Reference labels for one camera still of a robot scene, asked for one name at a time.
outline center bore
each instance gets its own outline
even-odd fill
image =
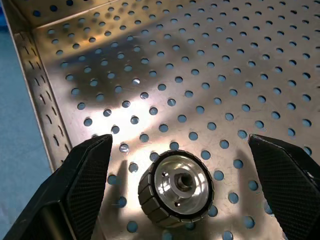
[[[191,190],[194,184],[193,177],[187,172],[174,175],[174,180],[176,187],[182,192]]]

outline hole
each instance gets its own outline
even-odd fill
[[[106,66],[106,65],[108,65],[108,61],[107,61],[107,60],[102,60],[102,61],[100,62],[100,65],[101,65],[101,66]]]
[[[159,90],[159,91],[164,91],[164,90],[166,90],[166,88],[167,88],[167,86],[164,85],[164,84],[159,84],[159,85],[158,85],[158,90]]]
[[[125,144],[125,143],[121,144],[120,147],[119,147],[119,151],[121,153],[128,153],[129,152],[128,144]]]
[[[188,44],[194,44],[196,41],[192,38],[188,39],[187,40]]]
[[[187,98],[192,98],[194,93],[192,91],[185,91],[184,95],[187,97]]]
[[[139,118],[137,116],[133,116],[130,120],[130,122],[134,125],[139,123]]]
[[[116,48],[116,47],[118,47],[118,43],[116,42],[116,41],[114,41],[113,43],[111,43],[111,47],[112,48]]]
[[[247,105],[247,104],[243,104],[243,105],[241,106],[241,108],[242,108],[242,110],[243,110],[244,112],[249,112],[249,111],[250,111],[250,106]]]
[[[149,60],[147,58],[142,58],[141,59],[141,63],[142,64],[148,64],[149,63]]]
[[[240,159],[236,159],[233,161],[233,166],[236,169],[242,169],[244,167],[244,163]]]
[[[149,136],[147,134],[141,134],[139,139],[142,143],[146,143],[149,141]]]
[[[166,67],[167,69],[173,69],[173,68],[174,68],[174,65],[171,64],[171,63],[168,63],[168,64],[165,65],[165,67]]]
[[[187,62],[189,62],[189,58],[187,56],[183,56],[181,58],[181,61],[184,62],[184,63],[187,63]]]
[[[209,89],[209,88],[210,88],[210,85],[209,85],[209,83],[204,82],[204,83],[201,84],[201,87],[202,87],[203,89]]]
[[[208,215],[209,217],[215,217],[218,215],[218,209],[216,208],[216,206],[212,205],[208,211]]]
[[[293,81],[293,80],[288,80],[288,85],[290,87],[295,87],[297,85],[297,83],[295,81]]]
[[[170,143],[169,147],[170,147],[171,150],[178,150],[179,149],[179,144],[177,142],[173,141],[173,142]]]
[[[77,105],[77,109],[78,109],[78,110],[83,110],[83,109],[85,109],[85,107],[86,107],[86,104],[84,104],[83,102],[80,102],[80,103]]]
[[[176,100],[174,100],[173,98],[169,99],[167,101],[167,104],[170,106],[170,107],[173,107],[176,105]]]
[[[71,90],[71,95],[73,95],[73,96],[77,96],[77,95],[79,95],[79,93],[80,93],[79,88],[74,88]]]
[[[55,144],[59,147],[59,142],[58,142],[57,136],[53,135],[53,139],[54,139]]]
[[[191,141],[197,140],[197,139],[198,139],[198,134],[197,134],[196,132],[194,132],[194,131],[190,132],[190,133],[189,133],[189,139],[190,139]]]
[[[256,181],[251,180],[251,181],[248,182],[248,187],[249,187],[249,189],[251,191],[256,191],[259,186],[258,186],[258,183]]]
[[[111,128],[111,133],[113,133],[113,134],[117,134],[117,133],[119,133],[119,131],[120,131],[120,128],[118,126],[113,126]]]
[[[289,109],[289,110],[295,110],[296,109],[296,105],[292,102],[289,102],[286,107]]]
[[[254,122],[254,125],[255,125],[258,129],[262,129],[262,128],[265,126],[265,124],[264,124],[262,121],[260,121],[260,120],[255,121],[255,122]]]
[[[138,230],[138,224],[135,221],[129,221],[126,225],[126,229],[129,233],[135,233]]]
[[[127,199],[124,196],[119,197],[116,205],[118,208],[124,208],[127,205]]]
[[[238,92],[235,89],[230,89],[229,93],[230,93],[231,96],[234,96],[234,97],[238,95]]]
[[[232,121],[234,119],[234,115],[232,113],[226,113],[225,119],[228,121]]]
[[[109,117],[110,115],[111,115],[111,110],[110,109],[106,109],[106,110],[104,110],[103,111],[103,116],[105,116],[105,117]]]
[[[261,77],[262,80],[267,80],[268,79],[268,75],[264,74],[264,73],[261,74],[260,77]]]
[[[175,50],[175,51],[178,51],[180,49],[180,47],[179,47],[179,45],[173,45],[172,49]]]
[[[91,126],[92,124],[92,119],[91,118],[87,118],[84,120],[83,124],[86,126],[86,127],[89,127]]]
[[[217,105],[220,105],[220,104],[222,103],[221,99],[218,98],[218,97],[215,97],[215,98],[213,99],[213,101],[214,101],[214,103],[217,104]]]
[[[272,116],[273,119],[280,119],[280,114],[278,112],[276,112],[276,111],[273,111],[271,113],[271,116]]]
[[[310,79],[310,78],[311,78],[310,74],[307,73],[307,72],[304,72],[304,73],[302,74],[302,76],[303,76],[305,79]]]
[[[187,121],[187,117],[185,115],[178,116],[179,123],[185,123]]]
[[[130,66],[130,65],[127,65],[124,67],[124,71],[126,71],[126,72],[130,72],[131,70],[132,70],[132,66]]]
[[[108,79],[113,79],[116,75],[113,72],[108,73]]]
[[[154,116],[157,115],[158,109],[156,107],[151,107],[149,110],[150,115]]]
[[[89,33],[90,32],[90,27],[85,27],[84,29],[83,29],[83,31],[87,34],[87,33]]]
[[[122,107],[124,107],[124,108],[128,108],[129,106],[130,106],[130,102],[129,101],[124,101],[122,103]]]
[[[252,48],[256,49],[256,48],[258,47],[258,44],[255,43],[255,42],[251,42],[251,43],[250,43],[250,46],[251,46]]]
[[[266,214],[269,214],[269,215],[273,215],[274,214],[272,212],[272,209],[270,208],[270,206],[269,206],[267,201],[264,203],[264,207],[263,208],[264,208],[264,211],[265,211]]]
[[[310,97],[309,95],[307,95],[307,94],[303,94],[303,95],[302,95],[302,99],[303,99],[304,101],[306,101],[306,102],[310,102],[310,101],[311,101],[311,97]]]
[[[295,135],[296,135],[295,130],[293,130],[292,128],[288,128],[288,136],[294,137]]]
[[[90,43],[94,43],[95,41],[96,41],[96,39],[95,39],[94,37],[90,37],[90,38],[89,38],[89,42],[90,42]]]
[[[308,119],[303,119],[303,120],[302,120],[302,124],[303,124],[303,126],[305,126],[305,127],[311,127],[311,125],[312,125],[311,121],[308,120]]]
[[[110,185],[117,184],[117,176],[116,175],[109,175],[108,178],[107,178],[107,182]]]
[[[222,56],[222,60],[225,61],[225,62],[228,62],[230,60],[230,57],[227,56],[227,55],[223,55]]]
[[[210,157],[211,157],[211,154],[210,154],[209,151],[203,150],[203,151],[201,152],[201,158],[202,158],[202,159],[208,160]]]
[[[197,106],[195,110],[198,114],[203,114],[205,112],[205,108],[203,106]]]
[[[136,173],[138,171],[139,167],[136,163],[130,163],[129,165],[129,172],[130,173]]]
[[[222,181],[224,179],[225,175],[222,171],[217,170],[217,171],[214,171],[213,177],[217,181]]]
[[[196,228],[196,224],[194,222],[188,222],[184,226],[189,231],[192,231]]]
[[[177,84],[180,84],[180,83],[183,82],[183,78],[180,77],[180,76],[176,76],[176,77],[174,78],[174,81],[175,81]]]
[[[305,147],[303,147],[303,150],[304,150],[309,156],[312,155],[312,150],[311,150],[310,147],[305,146]]]
[[[248,136],[247,132],[245,130],[239,130],[238,131],[238,137],[241,139],[245,139]]]
[[[149,76],[150,77],[155,77],[155,76],[157,76],[157,72],[156,71],[150,71],[149,72]]]
[[[197,75],[199,75],[199,70],[198,69],[192,69],[191,70],[191,74],[194,75],[194,76],[197,76]]]
[[[161,124],[159,126],[159,131],[162,133],[166,133],[169,130],[168,126],[166,124]]]
[[[245,82],[245,86],[246,86],[248,89],[251,89],[251,88],[253,88],[254,84],[253,84],[252,82],[250,82],[250,81],[246,81],[246,82]]]
[[[256,63],[254,61],[248,61],[248,66],[253,68],[256,66]]]
[[[33,16],[35,16],[35,17],[37,17],[37,18],[38,18],[38,17],[41,17],[41,12],[38,11],[38,10],[34,10],[32,14],[33,14]]]
[[[80,47],[80,45],[78,43],[73,44],[72,48],[73,49],[78,49]]]
[[[51,118],[49,117],[49,115],[46,115],[46,117],[48,118],[49,123],[52,124],[52,121],[51,121]]]
[[[213,69],[213,68],[215,67],[215,64],[210,61],[210,62],[208,62],[208,63],[206,64],[206,66],[207,66],[208,68]]]
[[[244,225],[247,229],[252,229],[255,226],[255,221],[251,216],[244,217]]]
[[[222,149],[227,149],[229,148],[229,142],[227,140],[221,140],[220,143],[219,143],[220,147]]]
[[[239,202],[239,197],[234,192],[229,193],[228,199],[232,204],[237,204]]]
[[[155,161],[159,158],[159,154],[156,153],[156,152],[152,152],[152,153],[150,153],[149,158],[150,158],[150,160],[151,160],[152,162],[155,162]]]
[[[196,51],[196,53],[197,53],[199,56],[205,55],[205,51],[203,51],[203,50],[198,50],[198,51]]]
[[[226,80],[226,77],[223,75],[218,75],[218,81],[224,82]]]
[[[102,93],[99,93],[97,96],[95,96],[95,100],[96,100],[97,102],[103,101],[104,98],[105,98],[105,96],[104,96]]]

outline stainless steel tray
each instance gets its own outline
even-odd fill
[[[285,239],[247,139],[320,163],[319,1],[2,1],[52,170],[113,133],[93,239]],[[216,208],[164,230],[142,212],[138,182],[176,148],[215,177]]]

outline blue surface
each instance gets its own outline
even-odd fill
[[[18,57],[0,31],[0,239],[51,174]]]

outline textured gripper pad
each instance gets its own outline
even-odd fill
[[[91,239],[104,197],[111,145],[112,137],[88,153],[67,193],[66,210],[77,240]]]
[[[319,238],[320,167],[300,147],[251,135],[263,193],[289,240]]]

